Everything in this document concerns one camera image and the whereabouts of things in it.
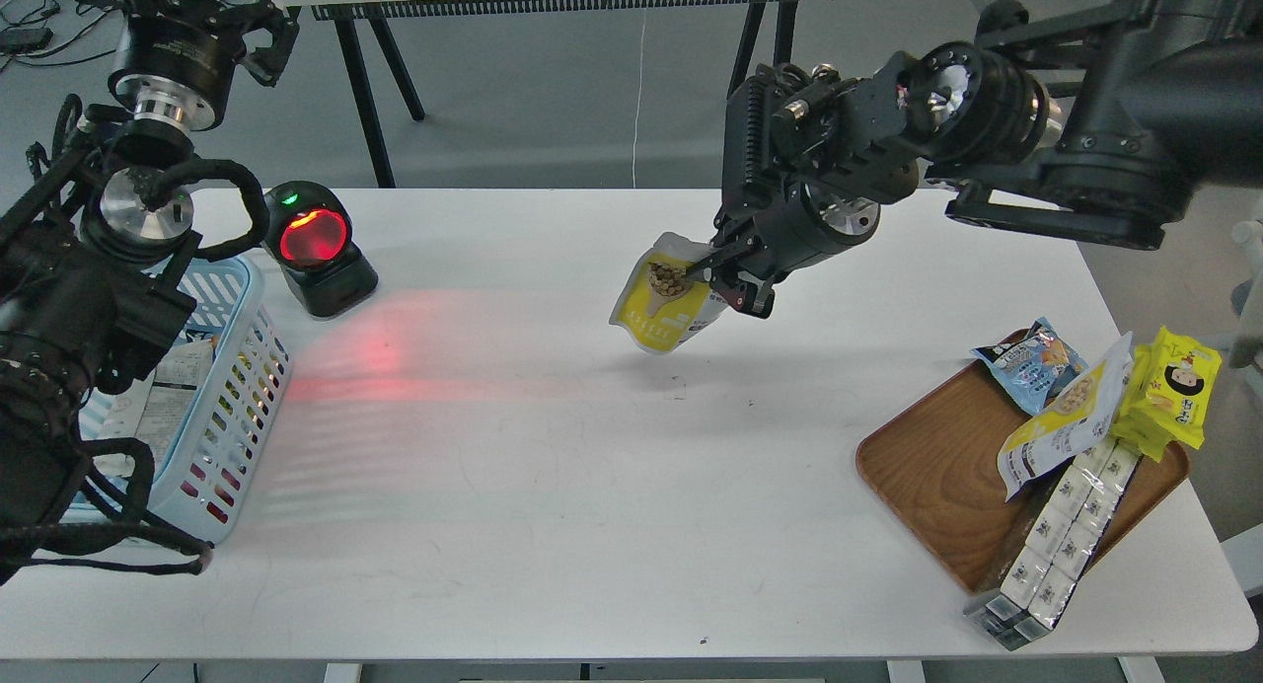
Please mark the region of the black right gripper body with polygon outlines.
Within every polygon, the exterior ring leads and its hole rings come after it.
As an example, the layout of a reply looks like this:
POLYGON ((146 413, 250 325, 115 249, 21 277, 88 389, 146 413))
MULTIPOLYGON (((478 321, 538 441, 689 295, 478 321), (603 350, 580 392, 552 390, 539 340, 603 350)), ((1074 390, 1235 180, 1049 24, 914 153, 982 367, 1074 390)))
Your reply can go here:
POLYGON ((911 196, 925 143, 925 72, 871 77, 762 64, 730 95, 722 138, 720 270, 786 275, 865 242, 874 220, 842 218, 911 196))

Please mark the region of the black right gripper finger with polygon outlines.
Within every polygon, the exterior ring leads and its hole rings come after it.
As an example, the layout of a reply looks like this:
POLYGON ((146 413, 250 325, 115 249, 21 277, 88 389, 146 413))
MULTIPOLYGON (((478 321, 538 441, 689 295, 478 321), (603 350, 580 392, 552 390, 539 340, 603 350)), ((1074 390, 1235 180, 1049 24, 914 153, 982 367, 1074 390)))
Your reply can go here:
POLYGON ((758 247, 758 244, 726 244, 722 247, 714 247, 703 260, 687 266, 683 275, 688 279, 733 278, 740 273, 745 258, 757 252, 758 247))
POLYGON ((770 318, 772 311, 775 309, 775 278, 762 279, 757 275, 745 274, 712 274, 709 276, 707 283, 736 313, 767 319, 770 318))

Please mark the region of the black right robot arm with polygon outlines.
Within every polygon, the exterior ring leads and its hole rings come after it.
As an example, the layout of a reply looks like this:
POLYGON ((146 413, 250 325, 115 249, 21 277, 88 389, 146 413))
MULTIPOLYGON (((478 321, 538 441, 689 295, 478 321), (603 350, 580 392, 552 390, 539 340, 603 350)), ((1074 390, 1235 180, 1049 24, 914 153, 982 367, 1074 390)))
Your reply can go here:
POLYGON ((721 206, 683 271, 765 318, 775 284, 865 242, 921 181, 974 227, 1153 251, 1199 187, 1260 187, 1260 0, 1110 0, 875 73, 762 64, 730 93, 721 206))

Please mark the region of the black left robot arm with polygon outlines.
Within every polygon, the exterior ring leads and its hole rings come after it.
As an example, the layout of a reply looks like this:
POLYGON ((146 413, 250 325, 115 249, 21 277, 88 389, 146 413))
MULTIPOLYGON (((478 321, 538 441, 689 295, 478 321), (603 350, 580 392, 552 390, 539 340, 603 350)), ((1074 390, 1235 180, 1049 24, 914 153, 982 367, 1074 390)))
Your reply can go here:
POLYGON ((3 215, 3 579, 30 566, 123 571, 128 539, 184 555, 147 574, 200 574, 213 547, 150 513, 155 461, 135 437, 87 441, 95 391, 121 394, 176 345, 195 260, 234 259, 278 218, 248 167, 206 160, 234 73, 277 85, 299 27, 272 0, 77 0, 123 14, 112 104, 67 97, 35 182, 3 215))

